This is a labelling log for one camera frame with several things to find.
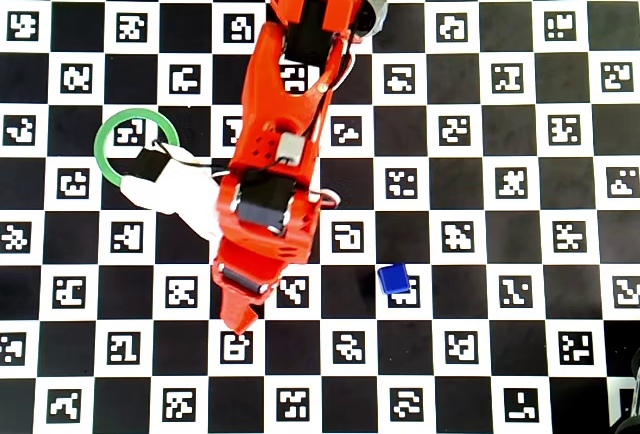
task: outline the black plastic part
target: black plastic part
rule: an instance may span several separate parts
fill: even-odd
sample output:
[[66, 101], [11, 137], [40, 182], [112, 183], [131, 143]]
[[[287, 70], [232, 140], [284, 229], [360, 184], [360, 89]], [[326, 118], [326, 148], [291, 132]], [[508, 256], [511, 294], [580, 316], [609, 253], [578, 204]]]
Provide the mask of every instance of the black plastic part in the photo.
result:
[[304, 0], [300, 23], [289, 24], [284, 57], [293, 62], [324, 68], [334, 33], [322, 29], [327, 0]]
[[236, 284], [244, 287], [246, 290], [254, 294], [260, 294], [260, 284], [253, 282], [251, 279], [247, 279], [242, 274], [238, 274], [237, 272], [232, 271], [228, 267], [224, 267], [222, 269], [222, 275], [227, 279], [229, 279], [230, 281], [233, 281]]
[[135, 158], [129, 174], [156, 182], [169, 161], [170, 157], [164, 152], [142, 149]]
[[281, 232], [294, 187], [295, 180], [289, 177], [248, 172], [240, 186], [238, 219]]

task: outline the blue cube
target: blue cube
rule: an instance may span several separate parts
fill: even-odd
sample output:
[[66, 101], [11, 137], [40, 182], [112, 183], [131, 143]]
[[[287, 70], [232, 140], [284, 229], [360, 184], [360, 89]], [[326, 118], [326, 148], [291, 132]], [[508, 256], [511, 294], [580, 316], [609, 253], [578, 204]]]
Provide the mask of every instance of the blue cube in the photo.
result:
[[409, 276], [404, 264], [394, 264], [392, 266], [378, 269], [378, 277], [385, 294], [400, 294], [411, 289]]

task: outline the checkerboard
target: checkerboard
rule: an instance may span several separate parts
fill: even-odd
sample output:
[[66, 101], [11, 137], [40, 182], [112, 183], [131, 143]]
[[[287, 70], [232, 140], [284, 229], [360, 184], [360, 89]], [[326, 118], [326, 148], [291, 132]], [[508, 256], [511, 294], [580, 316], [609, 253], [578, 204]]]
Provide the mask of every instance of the checkerboard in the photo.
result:
[[[229, 159], [267, 0], [0, 0], [0, 433], [564, 434], [628, 412], [639, 0], [389, 2], [322, 133], [343, 203], [236, 336], [209, 245], [92, 147], [146, 107]], [[158, 135], [119, 125], [114, 167]], [[412, 289], [387, 297], [399, 262]]]

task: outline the green ring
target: green ring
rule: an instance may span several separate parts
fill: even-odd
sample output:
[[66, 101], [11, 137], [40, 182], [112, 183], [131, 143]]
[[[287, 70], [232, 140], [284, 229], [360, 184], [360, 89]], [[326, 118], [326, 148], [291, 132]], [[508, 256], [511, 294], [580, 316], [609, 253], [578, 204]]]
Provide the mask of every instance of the green ring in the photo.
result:
[[106, 155], [107, 137], [113, 131], [116, 126], [122, 122], [130, 121], [131, 119], [146, 119], [158, 124], [158, 127], [162, 129], [162, 132], [167, 136], [167, 141], [172, 146], [179, 146], [180, 139], [178, 137], [178, 131], [173, 127], [173, 124], [165, 116], [159, 112], [151, 111], [143, 108], [131, 108], [120, 111], [117, 114], [111, 116], [105, 121], [98, 132], [96, 133], [96, 139], [93, 143], [93, 155], [98, 162], [98, 167], [102, 172], [102, 175], [107, 181], [120, 187], [122, 182], [122, 176], [111, 167]]

